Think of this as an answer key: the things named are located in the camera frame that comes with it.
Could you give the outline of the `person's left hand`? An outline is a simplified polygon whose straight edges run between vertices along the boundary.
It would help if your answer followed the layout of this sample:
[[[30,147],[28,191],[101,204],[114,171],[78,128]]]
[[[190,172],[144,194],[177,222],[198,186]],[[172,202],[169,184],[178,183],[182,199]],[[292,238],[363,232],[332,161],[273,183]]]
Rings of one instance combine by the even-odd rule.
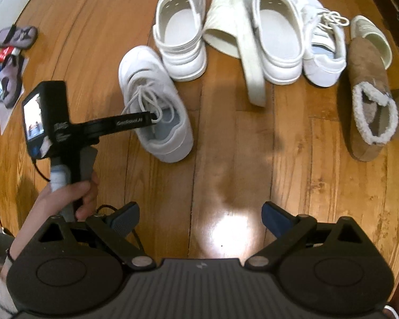
[[[98,195],[98,175],[93,171],[91,179],[67,185],[53,192],[47,185],[37,197],[22,228],[10,246],[10,256],[16,260],[40,227],[53,215],[60,213],[70,203],[82,200],[76,211],[76,219],[84,221],[95,212]]]

